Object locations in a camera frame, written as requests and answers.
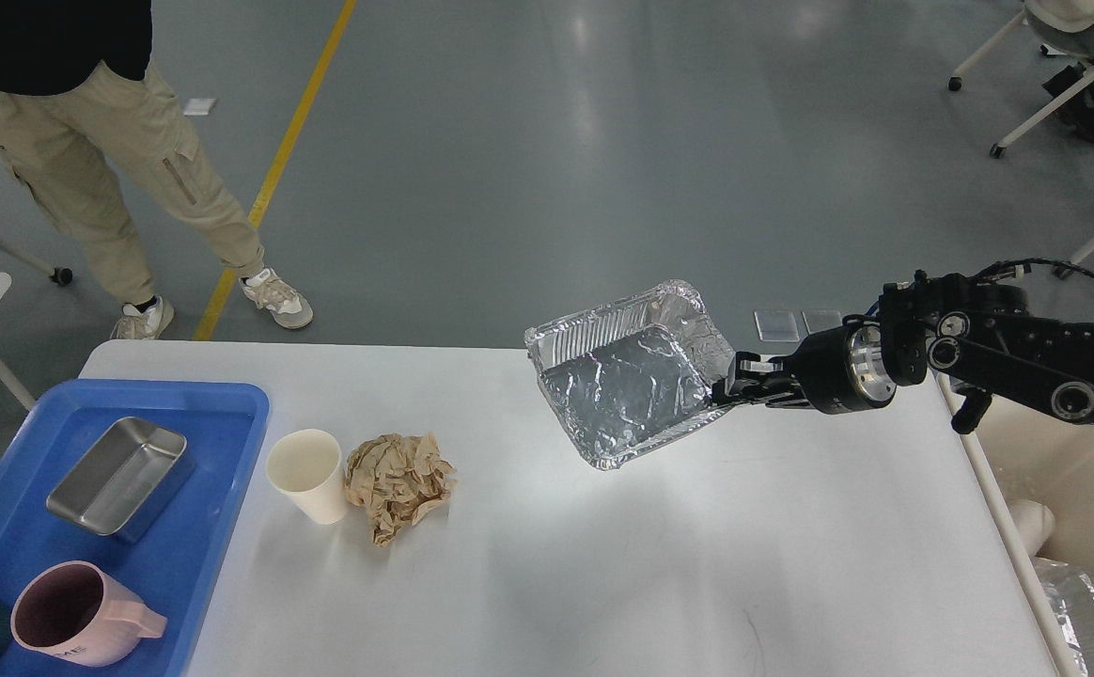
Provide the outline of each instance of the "yellow floor line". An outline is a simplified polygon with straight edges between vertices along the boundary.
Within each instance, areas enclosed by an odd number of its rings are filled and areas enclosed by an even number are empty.
[[[321,90],[321,83],[325,79],[325,70],[329,69],[334,51],[337,50],[337,44],[341,42],[342,31],[346,31],[346,24],[350,21],[350,13],[354,11],[354,2],[356,0],[346,0],[342,3],[342,9],[337,14],[337,21],[334,22],[334,30],[330,32],[329,37],[325,39],[325,47],[323,47],[323,52],[321,52],[321,57],[317,59],[314,73],[311,74],[310,82],[305,85],[305,93],[301,96],[301,104],[298,104],[296,110],[292,113],[292,121],[289,122],[289,129],[283,133],[283,140],[280,141],[279,149],[276,150],[276,159],[271,160],[271,167],[267,171],[264,185],[258,189],[258,196],[255,197],[255,205],[251,207],[251,225],[254,225],[256,229],[264,223],[264,214],[267,213],[268,206],[271,205],[271,196],[276,194],[276,187],[280,184],[280,177],[283,176],[283,168],[289,165],[289,157],[292,157],[293,147],[296,144],[296,139],[301,137],[301,129],[305,125],[305,118],[310,116],[314,98],[317,97],[317,91]],[[225,307],[225,301],[230,299],[230,292],[233,291],[233,271],[228,270],[222,272],[220,281],[217,281],[217,289],[213,289],[212,296],[209,299],[209,304],[203,308],[200,325],[196,327],[196,334],[191,335],[194,341],[208,341],[208,339],[212,339],[212,330],[217,329],[217,322],[221,319],[221,311]]]

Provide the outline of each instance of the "black shoe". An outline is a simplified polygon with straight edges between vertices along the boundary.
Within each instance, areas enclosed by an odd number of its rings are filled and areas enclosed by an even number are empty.
[[[1094,143],[1094,108],[1083,102],[1083,95],[1075,95],[1064,106],[1057,108],[1056,116],[1062,124],[1074,128],[1078,137],[1085,142]]]

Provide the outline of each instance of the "black jacket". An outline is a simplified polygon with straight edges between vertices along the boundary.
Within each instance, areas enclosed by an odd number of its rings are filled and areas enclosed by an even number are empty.
[[[62,94],[101,60],[142,80],[150,40],[150,0],[0,0],[0,91]]]

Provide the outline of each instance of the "cable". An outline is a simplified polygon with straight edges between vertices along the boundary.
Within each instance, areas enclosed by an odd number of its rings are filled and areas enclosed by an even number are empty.
[[[1026,265],[1049,265],[1054,267],[1063,267],[1066,270],[1071,270],[1074,272],[1083,273],[1086,278],[1091,278],[1094,281],[1094,272],[1092,270],[1084,269],[1080,265],[1074,265],[1070,261],[1057,260],[1057,258],[1020,258],[1019,260],[1012,261],[997,261],[993,265],[986,266],[981,272],[974,275],[969,278],[969,281],[977,281],[981,278],[992,278],[996,273],[1003,269],[1010,269],[1011,267],[1021,267]]]

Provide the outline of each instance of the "foil sheet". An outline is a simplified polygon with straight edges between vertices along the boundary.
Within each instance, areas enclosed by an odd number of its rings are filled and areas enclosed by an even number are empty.
[[[1078,672],[1094,677],[1094,580],[1079,567],[1033,558],[1049,606],[1070,646]]]
[[[735,358],[689,283],[526,330],[538,386],[581,457],[598,470],[719,419],[710,386]]]

